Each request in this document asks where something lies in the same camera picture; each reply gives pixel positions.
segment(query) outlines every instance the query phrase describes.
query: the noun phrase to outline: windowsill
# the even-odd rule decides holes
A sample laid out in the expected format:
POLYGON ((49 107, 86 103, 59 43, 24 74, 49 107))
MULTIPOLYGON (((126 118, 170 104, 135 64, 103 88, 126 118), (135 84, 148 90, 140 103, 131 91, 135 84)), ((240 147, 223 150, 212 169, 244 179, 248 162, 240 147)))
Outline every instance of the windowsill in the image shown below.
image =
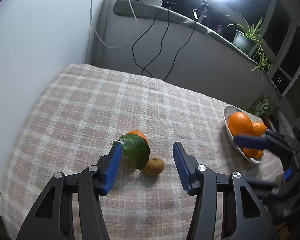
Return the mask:
MULTIPOLYGON (((158 11, 157 6, 153 6, 150 4, 145 4, 145 3, 138 2, 138 1, 131 1, 131 4, 132 4, 133 10, 134 10, 137 18, 154 19, 155 14, 158 11)), ((159 11, 156 19, 159 21, 166 22, 167 21, 167 10, 168 9, 162 9, 161 11, 159 11)), ((117 0, 113 7, 113 12, 119 16, 133 17, 128 0, 117 0)), ((190 29, 193 29, 195 21, 188 17, 185 17, 181 14, 178 14, 176 12, 170 11, 169 22, 175 23, 175 24, 180 24, 180 25, 185 25, 185 26, 189 27, 190 29)), ((226 45, 227 47, 229 47, 230 49, 232 49, 233 51, 235 51, 236 53, 238 53, 245 59, 251 61, 255 66, 258 65, 258 63, 255 62, 253 59, 251 59, 247 54, 245 54, 243 51, 241 51, 239 48, 237 48, 231 42, 227 41, 225 38, 223 38, 222 36, 217 34, 214 30, 211 30, 208 27, 206 27, 198 22, 196 24, 197 25, 196 25, 195 30, 197 32, 202 33, 202 34, 209 34, 215 40, 223 43, 224 45, 226 45)))

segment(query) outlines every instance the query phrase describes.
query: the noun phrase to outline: bowl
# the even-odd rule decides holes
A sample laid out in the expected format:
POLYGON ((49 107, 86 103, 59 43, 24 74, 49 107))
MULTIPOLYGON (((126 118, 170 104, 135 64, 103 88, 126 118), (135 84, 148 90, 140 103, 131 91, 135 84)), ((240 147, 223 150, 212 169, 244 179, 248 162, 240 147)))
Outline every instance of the bowl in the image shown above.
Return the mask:
POLYGON ((232 136, 232 134, 231 134, 231 132, 229 130, 229 127, 228 127, 228 119, 235 112, 243 112, 243 111, 241 109, 235 107, 235 106, 226 106, 223 109, 223 119, 225 120, 225 123, 226 123, 226 131, 227 131, 228 138, 229 138, 232 146, 234 147, 234 149, 236 149, 237 152, 239 152, 246 160, 248 160, 249 162, 254 163, 254 164, 259 164, 262 161, 262 159, 263 159, 263 155, 262 155, 262 157, 260 159, 248 158, 243 153, 243 151, 240 149, 240 147, 237 146, 237 145, 235 145, 234 142, 233 142, 233 136, 232 136))

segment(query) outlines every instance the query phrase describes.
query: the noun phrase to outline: tangerine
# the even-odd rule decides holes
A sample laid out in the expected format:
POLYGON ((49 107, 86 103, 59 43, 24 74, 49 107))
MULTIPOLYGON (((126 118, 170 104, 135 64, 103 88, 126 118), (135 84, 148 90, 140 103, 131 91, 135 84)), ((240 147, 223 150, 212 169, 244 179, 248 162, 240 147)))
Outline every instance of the tangerine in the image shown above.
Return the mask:
POLYGON ((255 136, 261 136, 267 130, 267 127, 264 125, 263 122, 253 122, 252 123, 252 128, 253 128, 253 134, 255 136))
POLYGON ((258 150, 258 154, 254 156, 255 159, 260 159, 263 156, 263 150, 258 150))
POLYGON ((130 132, 128 132, 128 134, 129 134, 129 133, 137 134, 137 135, 139 135, 140 137, 142 137, 147 143, 149 143, 147 137, 146 137, 142 132, 140 132, 140 131, 130 131, 130 132))
POLYGON ((233 137, 239 133, 253 135, 252 121, 243 112, 232 114, 228 119, 228 127, 233 137))
POLYGON ((255 158, 258 155, 258 150, 256 149, 249 149, 243 147, 242 151, 248 158, 255 158))

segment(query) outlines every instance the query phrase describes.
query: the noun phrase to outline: wall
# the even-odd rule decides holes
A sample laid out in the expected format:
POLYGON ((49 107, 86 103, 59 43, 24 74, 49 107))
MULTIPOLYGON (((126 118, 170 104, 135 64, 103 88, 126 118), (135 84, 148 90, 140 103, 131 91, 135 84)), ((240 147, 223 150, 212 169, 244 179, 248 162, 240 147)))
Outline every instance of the wall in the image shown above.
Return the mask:
MULTIPOLYGON (((96 20, 103 0, 94 0, 96 20)), ((70 63, 86 60, 90 0, 0 3, 0 192, 12 143, 32 104, 70 63)))
MULTIPOLYGON (((119 46, 129 42, 137 35, 140 37, 152 24, 153 20, 120 17, 108 12, 105 42, 109 46, 119 46)), ((145 66, 160 50, 161 38, 167 22, 156 21, 153 28, 135 46, 136 60, 145 66)), ((170 24, 163 41, 161 55, 147 68, 155 78, 163 79, 173 63, 177 50, 187 41, 191 29, 177 24, 170 24)), ((132 44, 119 49, 108 49, 98 43, 97 51, 104 54, 95 58, 95 65, 128 73, 140 74, 132 56, 132 44)), ((278 97, 267 78, 262 78, 261 71, 253 71, 253 63, 241 57, 232 49, 216 41, 209 35, 194 32, 189 43, 179 52, 175 66, 167 82, 193 90, 242 109, 248 109, 263 94, 268 94, 274 105, 278 97)))

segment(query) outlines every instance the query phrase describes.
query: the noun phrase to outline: white cable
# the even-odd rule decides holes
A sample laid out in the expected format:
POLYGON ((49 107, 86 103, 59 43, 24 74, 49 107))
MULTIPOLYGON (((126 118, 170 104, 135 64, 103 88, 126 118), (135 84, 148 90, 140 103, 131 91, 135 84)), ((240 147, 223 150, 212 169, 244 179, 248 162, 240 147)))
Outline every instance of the white cable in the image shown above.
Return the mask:
MULTIPOLYGON (((138 26, 138 20, 137 20, 137 17, 136 17, 136 15, 135 15, 135 13, 134 13, 134 10, 133 10, 133 8, 132 8, 131 1, 130 1, 130 0, 129 0, 129 4, 130 4, 130 8, 131 8, 132 14, 133 14, 133 16, 134 16, 134 18, 135 18, 135 20, 136 20, 137 26, 138 26)), ((136 31, 135 31, 135 34, 134 34, 132 40, 129 41, 127 44, 124 44, 124 45, 121 45, 121 46, 118 46, 118 47, 110 47, 110 46, 106 45, 106 44, 103 42, 103 40, 100 38, 100 36, 99 36, 99 34, 98 34, 96 28, 94 27, 94 24, 93 24, 93 20, 92 20, 92 0, 91 0, 91 3, 90 3, 90 24, 92 25, 92 27, 93 27, 93 29, 94 29, 94 31, 95 31, 97 37, 99 38, 99 40, 103 43, 103 45, 105 45, 105 46, 106 46, 107 48, 109 48, 109 49, 117 49, 117 48, 121 48, 121 47, 127 46, 128 44, 130 44, 130 43, 134 40, 134 38, 135 38, 135 36, 136 36, 136 34, 137 34, 137 28, 136 28, 136 31)))
POLYGON ((88 36, 88 45, 87 45, 87 51, 86 51, 86 61, 88 61, 88 50, 89 50, 89 44, 90 44, 90 31, 91 31, 91 18, 89 19, 89 36, 88 36))

